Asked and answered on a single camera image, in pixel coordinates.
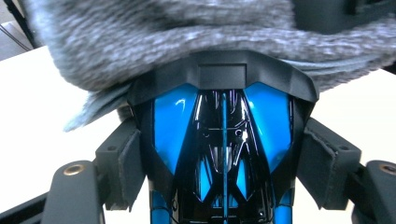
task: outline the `screw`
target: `screw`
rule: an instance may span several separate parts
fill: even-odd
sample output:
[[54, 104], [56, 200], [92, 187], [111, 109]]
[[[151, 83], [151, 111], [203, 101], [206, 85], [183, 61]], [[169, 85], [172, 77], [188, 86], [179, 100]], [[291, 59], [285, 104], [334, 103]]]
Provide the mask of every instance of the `screw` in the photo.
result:
[[396, 175], [396, 167], [388, 164], [380, 164], [379, 168], [390, 175]]
[[64, 175], [78, 175], [83, 170], [85, 170], [84, 165], [81, 165], [81, 164], [72, 165], [72, 166], [67, 167], [64, 170]]

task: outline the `blue glossy panel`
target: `blue glossy panel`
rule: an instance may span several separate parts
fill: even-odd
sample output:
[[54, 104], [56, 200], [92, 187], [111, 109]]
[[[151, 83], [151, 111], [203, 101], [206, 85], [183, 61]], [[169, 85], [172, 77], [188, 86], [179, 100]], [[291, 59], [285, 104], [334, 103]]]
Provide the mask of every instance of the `blue glossy panel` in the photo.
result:
[[206, 162], [201, 161], [200, 164], [200, 196], [201, 196], [201, 201], [203, 201], [209, 192], [210, 189], [210, 183], [211, 183], [211, 175], [210, 170], [206, 168]]
[[[291, 204], [290, 190], [282, 197], [280, 204]], [[275, 224], [291, 224], [291, 206], [280, 205], [275, 209]]]
[[245, 95], [273, 172], [290, 147], [288, 95], [262, 83], [249, 86]]
[[152, 191], [152, 211], [151, 224], [168, 224], [170, 223], [169, 212], [166, 210], [166, 202], [163, 196], [157, 192]]
[[239, 190], [241, 190], [242, 195], [245, 197], [245, 199], [247, 199], [248, 198], [247, 179], [246, 179], [244, 161], [240, 161], [239, 164], [238, 177], [236, 178], [236, 186], [238, 186]]
[[154, 103], [155, 149], [173, 175], [196, 97], [195, 87], [183, 85], [161, 95]]

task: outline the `white surface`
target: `white surface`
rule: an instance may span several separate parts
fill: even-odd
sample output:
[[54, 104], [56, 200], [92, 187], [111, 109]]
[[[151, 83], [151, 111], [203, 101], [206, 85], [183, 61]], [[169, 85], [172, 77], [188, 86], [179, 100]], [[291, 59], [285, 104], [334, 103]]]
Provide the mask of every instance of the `white surface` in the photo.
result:
[[[396, 162], [396, 76], [371, 75], [323, 92], [313, 117], [363, 150], [361, 163]], [[0, 62], [0, 212], [50, 189], [54, 172], [70, 161], [92, 160], [118, 126], [111, 113], [85, 128], [64, 133], [86, 92], [66, 83], [46, 48]], [[297, 183], [294, 223], [351, 223], [348, 211], [319, 211]], [[147, 186], [132, 214], [106, 212], [106, 223], [149, 223]]]

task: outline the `metal bolt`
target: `metal bolt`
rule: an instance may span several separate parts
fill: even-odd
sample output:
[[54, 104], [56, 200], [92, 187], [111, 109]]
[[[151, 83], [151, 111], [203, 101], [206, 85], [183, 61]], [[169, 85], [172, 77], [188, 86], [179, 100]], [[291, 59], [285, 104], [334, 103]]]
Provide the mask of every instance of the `metal bolt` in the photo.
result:
[[85, 166], [84, 165], [76, 164], [76, 165], [72, 165], [72, 166], [67, 167], [64, 170], [64, 175], [78, 175], [79, 173], [81, 173], [84, 170], [85, 170]]

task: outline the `gray knit fabric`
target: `gray knit fabric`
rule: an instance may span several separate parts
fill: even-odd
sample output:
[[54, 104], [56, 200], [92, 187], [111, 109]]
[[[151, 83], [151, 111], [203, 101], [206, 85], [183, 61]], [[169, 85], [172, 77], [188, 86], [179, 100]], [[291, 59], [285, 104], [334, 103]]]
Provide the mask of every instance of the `gray knit fabric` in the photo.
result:
[[[119, 84], [203, 49], [251, 49], [285, 60], [321, 91], [396, 61], [393, 14], [320, 35], [294, 28], [291, 0], [31, 1], [34, 26], [62, 76], [92, 91], [67, 130], [116, 109], [125, 93]], [[101, 91], [116, 91], [118, 103]]]

